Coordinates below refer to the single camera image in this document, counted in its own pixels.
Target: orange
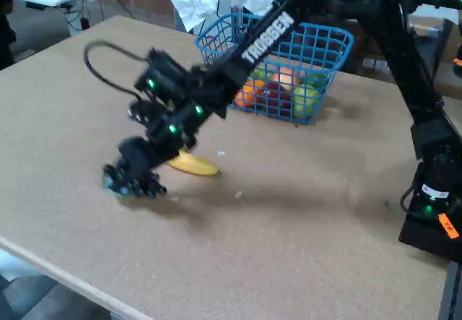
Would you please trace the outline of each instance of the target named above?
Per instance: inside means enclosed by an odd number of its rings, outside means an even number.
[[[255,86],[253,80],[249,80],[234,97],[234,103],[240,107],[252,108],[256,101],[255,95],[262,95],[265,86],[264,80],[256,80]]]

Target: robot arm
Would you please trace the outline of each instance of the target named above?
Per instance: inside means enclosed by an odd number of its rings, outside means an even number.
[[[411,204],[404,206],[406,196],[401,204],[408,213],[406,221],[430,231],[416,234],[415,227],[406,230],[405,224],[400,240],[462,260],[462,246],[454,249],[455,241],[444,235],[449,232],[438,222],[441,215],[449,221],[462,204],[462,140],[443,110],[407,22],[407,12],[423,3],[462,7],[462,0],[273,0],[241,43],[209,68],[194,66],[188,72],[166,53],[152,50],[149,68],[135,84],[150,100],[139,97],[130,108],[131,117],[146,126],[147,139],[133,137],[121,143],[120,160],[105,166],[106,185],[121,194],[165,192],[151,169],[176,157],[178,150],[194,147],[195,133],[211,114],[225,118],[227,105],[258,63],[296,25],[319,14],[356,19],[378,43],[414,120],[411,135],[421,163],[405,194],[413,192]]]

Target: blue basket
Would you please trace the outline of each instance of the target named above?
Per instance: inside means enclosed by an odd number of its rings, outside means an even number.
[[[239,44],[260,19],[252,14],[219,18],[197,38],[204,62],[211,64]],[[346,30],[301,23],[258,65],[231,106],[295,123],[311,122],[353,42]]]

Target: green led light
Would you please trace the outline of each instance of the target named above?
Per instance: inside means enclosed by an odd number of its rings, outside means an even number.
[[[168,126],[168,129],[169,129],[170,132],[172,132],[173,134],[176,134],[176,132],[178,131],[178,128],[177,128],[175,125],[169,125],[169,126]]]
[[[204,113],[204,110],[202,109],[202,107],[200,105],[197,105],[196,106],[196,112],[197,112],[197,114],[199,114],[201,116]]]
[[[150,87],[151,89],[155,89],[155,87],[156,87],[156,82],[155,82],[154,80],[148,79],[146,82],[147,82],[147,84],[149,85],[149,87]]]

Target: banana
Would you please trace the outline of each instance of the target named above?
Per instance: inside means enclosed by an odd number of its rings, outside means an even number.
[[[188,152],[180,150],[180,155],[167,164],[177,170],[196,174],[198,176],[213,176],[219,172],[219,168],[201,157],[193,156]]]

